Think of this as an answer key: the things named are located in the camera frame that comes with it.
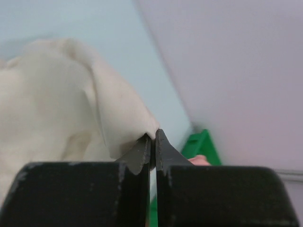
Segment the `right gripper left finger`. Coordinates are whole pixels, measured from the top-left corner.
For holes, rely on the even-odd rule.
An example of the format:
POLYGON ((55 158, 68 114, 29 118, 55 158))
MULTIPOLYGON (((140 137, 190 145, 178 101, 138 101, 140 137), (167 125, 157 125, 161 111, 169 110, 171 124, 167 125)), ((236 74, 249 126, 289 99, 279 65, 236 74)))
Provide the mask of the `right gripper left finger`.
POLYGON ((3 227, 146 227, 151 139, 114 162, 23 166, 0 210, 3 227))

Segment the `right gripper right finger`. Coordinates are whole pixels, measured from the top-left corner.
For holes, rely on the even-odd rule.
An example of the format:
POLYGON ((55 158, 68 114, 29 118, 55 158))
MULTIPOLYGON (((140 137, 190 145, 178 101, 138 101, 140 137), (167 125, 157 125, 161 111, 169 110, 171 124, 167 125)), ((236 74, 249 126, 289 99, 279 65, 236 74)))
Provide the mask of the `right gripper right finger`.
POLYGON ((281 178, 259 166, 196 166, 156 132, 160 227, 297 227, 281 178))

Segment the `cream white t shirt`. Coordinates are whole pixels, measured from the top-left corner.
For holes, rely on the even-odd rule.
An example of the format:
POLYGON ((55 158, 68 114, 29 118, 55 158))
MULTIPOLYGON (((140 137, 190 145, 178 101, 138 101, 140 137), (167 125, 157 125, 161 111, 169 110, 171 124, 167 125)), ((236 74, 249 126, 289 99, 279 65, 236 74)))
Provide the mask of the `cream white t shirt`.
POLYGON ((114 161, 159 123, 132 86, 74 39, 0 62, 0 197, 29 162, 114 161))

